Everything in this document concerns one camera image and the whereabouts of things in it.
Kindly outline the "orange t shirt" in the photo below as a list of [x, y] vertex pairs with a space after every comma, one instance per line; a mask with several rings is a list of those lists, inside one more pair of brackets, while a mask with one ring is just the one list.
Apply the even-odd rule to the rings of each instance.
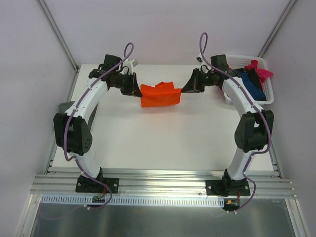
[[181, 89], [175, 88], [173, 82], [160, 82], [155, 86], [142, 84], [140, 87], [141, 107], [165, 107], [180, 103]]

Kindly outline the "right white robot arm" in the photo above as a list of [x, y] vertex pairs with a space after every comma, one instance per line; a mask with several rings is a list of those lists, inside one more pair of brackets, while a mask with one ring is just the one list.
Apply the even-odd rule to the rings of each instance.
[[211, 57], [200, 55], [200, 66], [195, 68], [182, 93], [203, 93], [207, 86], [218, 86], [230, 98], [240, 120], [234, 133], [237, 150], [220, 180], [206, 180], [206, 193], [217, 196], [249, 196], [246, 172], [255, 155], [269, 151], [274, 114], [264, 110], [246, 90], [243, 69], [230, 69], [225, 55]]

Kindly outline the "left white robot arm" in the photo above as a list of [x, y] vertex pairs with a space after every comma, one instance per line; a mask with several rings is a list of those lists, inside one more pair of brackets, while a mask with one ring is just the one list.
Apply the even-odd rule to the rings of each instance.
[[100, 99], [110, 88], [118, 88], [122, 95], [142, 97], [133, 70], [137, 64], [128, 56], [121, 59], [107, 54], [104, 62], [89, 73], [79, 98], [61, 104], [65, 111], [53, 118], [57, 146], [63, 149], [65, 160], [73, 160], [80, 169], [77, 193], [118, 193], [119, 179], [106, 178], [91, 152], [91, 125]]

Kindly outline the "white plastic basket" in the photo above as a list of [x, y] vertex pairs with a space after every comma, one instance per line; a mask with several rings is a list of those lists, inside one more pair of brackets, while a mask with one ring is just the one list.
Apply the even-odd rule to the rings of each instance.
[[235, 79], [242, 85], [260, 106], [274, 101], [271, 84], [272, 72], [263, 58], [243, 55], [226, 55], [230, 70], [235, 70]]

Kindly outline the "black t shirt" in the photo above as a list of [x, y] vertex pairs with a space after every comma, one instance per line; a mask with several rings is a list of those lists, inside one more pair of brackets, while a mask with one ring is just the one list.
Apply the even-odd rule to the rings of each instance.
[[258, 74], [256, 73], [255, 69], [252, 68], [248, 71], [246, 71], [249, 80], [252, 82], [252, 84], [257, 88], [257, 89], [262, 89], [262, 85], [259, 79]]

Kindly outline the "blue t shirt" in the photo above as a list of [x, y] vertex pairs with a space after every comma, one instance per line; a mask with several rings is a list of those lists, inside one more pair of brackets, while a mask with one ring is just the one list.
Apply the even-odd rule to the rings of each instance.
[[266, 101], [266, 96], [263, 92], [263, 89], [257, 89], [252, 82], [249, 80], [249, 77], [246, 73], [246, 71], [237, 70], [236, 74], [241, 77], [242, 82], [250, 95], [253, 97], [256, 101]]

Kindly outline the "pink t shirt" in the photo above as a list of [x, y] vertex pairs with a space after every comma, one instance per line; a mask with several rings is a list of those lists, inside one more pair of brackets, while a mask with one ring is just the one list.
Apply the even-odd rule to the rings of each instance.
[[274, 74], [266, 69], [258, 68], [258, 61], [257, 60], [251, 60], [251, 63], [244, 67], [246, 71], [254, 68], [256, 73], [259, 76], [261, 84], [263, 84], [268, 78], [273, 76]]

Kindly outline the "grey folded t shirt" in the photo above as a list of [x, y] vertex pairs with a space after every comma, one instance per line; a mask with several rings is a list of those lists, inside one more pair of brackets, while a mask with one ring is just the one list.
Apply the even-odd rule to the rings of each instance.
[[[64, 114], [66, 112], [66, 110], [68, 110], [72, 105], [74, 104], [74, 101], [69, 101], [69, 102], [65, 102], [65, 103], [61, 103], [58, 105], [59, 108], [59, 113]], [[97, 112], [97, 107], [98, 104], [94, 107], [89, 119], [88, 119], [88, 128], [91, 129], [96, 112]]]

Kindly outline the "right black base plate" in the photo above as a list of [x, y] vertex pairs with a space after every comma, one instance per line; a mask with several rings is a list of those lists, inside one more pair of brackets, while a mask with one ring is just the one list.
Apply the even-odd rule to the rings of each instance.
[[244, 178], [242, 180], [206, 180], [206, 193], [208, 196], [250, 196], [249, 183]]

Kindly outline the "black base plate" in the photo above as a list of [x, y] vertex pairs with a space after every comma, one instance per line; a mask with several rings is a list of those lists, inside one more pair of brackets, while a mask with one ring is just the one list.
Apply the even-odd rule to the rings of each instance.
[[[108, 186], [113, 194], [117, 194], [119, 191], [119, 178], [103, 178], [102, 182]], [[76, 193], [102, 193], [104, 186], [92, 181], [90, 178], [80, 176], [77, 179], [75, 192]]]
[[208, 196], [250, 196], [249, 183], [244, 178], [242, 180], [206, 180], [206, 193]]

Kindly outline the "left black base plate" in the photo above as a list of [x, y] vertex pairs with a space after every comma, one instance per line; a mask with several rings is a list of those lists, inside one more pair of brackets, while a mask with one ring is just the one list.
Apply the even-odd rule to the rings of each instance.
[[[117, 194], [119, 191], [119, 178], [103, 178], [102, 182], [108, 186], [113, 194]], [[76, 193], [102, 193], [104, 186], [92, 181], [90, 178], [80, 176], [77, 179], [75, 192]]]

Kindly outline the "right aluminium corner post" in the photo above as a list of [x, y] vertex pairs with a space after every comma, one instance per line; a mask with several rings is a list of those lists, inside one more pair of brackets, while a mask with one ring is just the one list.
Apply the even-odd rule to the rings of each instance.
[[261, 47], [259, 53], [257, 54], [257, 57], [263, 58], [266, 53], [268, 52], [269, 48], [272, 46], [274, 40], [276, 39], [277, 35], [279, 34], [280, 30], [282, 29], [282, 26], [286, 22], [287, 18], [293, 11], [295, 5], [298, 3], [298, 0], [289, 0], [282, 10], [280, 16], [278, 17], [276, 23], [274, 24], [271, 32], [269, 33], [267, 39], [265, 40], [263, 46]]

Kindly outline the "aluminium corner post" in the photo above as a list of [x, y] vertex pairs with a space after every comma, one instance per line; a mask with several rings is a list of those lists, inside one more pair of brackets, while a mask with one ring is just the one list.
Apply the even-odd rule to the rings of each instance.
[[71, 67], [73, 68], [73, 70], [75, 72], [77, 72], [79, 70], [79, 65], [77, 64], [77, 62], [75, 61], [74, 56], [72, 55], [50, 9], [49, 6], [47, 5], [45, 0], [36, 0], [37, 4], [39, 5], [44, 17], [46, 18], [53, 34], [55, 35], [58, 43], [61, 46], [61, 49], [63, 50], [64, 54], [66, 55]]
[[267, 39], [265, 40], [263, 46], [261, 47], [259, 53], [257, 54], [257, 57], [263, 58], [266, 53], [268, 52], [269, 48], [272, 46], [274, 40], [276, 39], [277, 35], [279, 34], [280, 30], [282, 29], [282, 26], [286, 22], [287, 18], [293, 11], [295, 5], [298, 3], [298, 0], [289, 0], [282, 10], [280, 16], [278, 17], [276, 23], [274, 24], [271, 32], [269, 33]]

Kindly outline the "left aluminium corner post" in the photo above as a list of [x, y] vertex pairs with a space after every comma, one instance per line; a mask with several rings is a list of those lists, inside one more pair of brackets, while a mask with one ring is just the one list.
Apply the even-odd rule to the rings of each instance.
[[66, 55], [71, 67], [73, 68], [73, 70], [75, 72], [77, 72], [79, 70], [79, 65], [77, 64], [77, 62], [75, 61], [74, 56], [72, 55], [50, 9], [49, 6], [47, 5], [45, 0], [36, 0], [37, 4], [39, 5], [44, 17], [46, 18], [53, 34], [55, 35], [58, 43], [61, 46], [61, 49], [63, 50], [64, 54]]

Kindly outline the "aluminium mounting rail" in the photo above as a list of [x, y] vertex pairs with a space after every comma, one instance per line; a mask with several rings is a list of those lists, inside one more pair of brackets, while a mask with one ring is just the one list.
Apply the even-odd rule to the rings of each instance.
[[[122, 196], [204, 197], [206, 180], [221, 179], [222, 171], [179, 171], [104, 168], [106, 177], [119, 178], [118, 193]], [[294, 182], [282, 179], [276, 171], [250, 171], [255, 184], [255, 198], [297, 199]], [[33, 194], [74, 194], [79, 169], [51, 167], [46, 174], [37, 174], [31, 186]]]

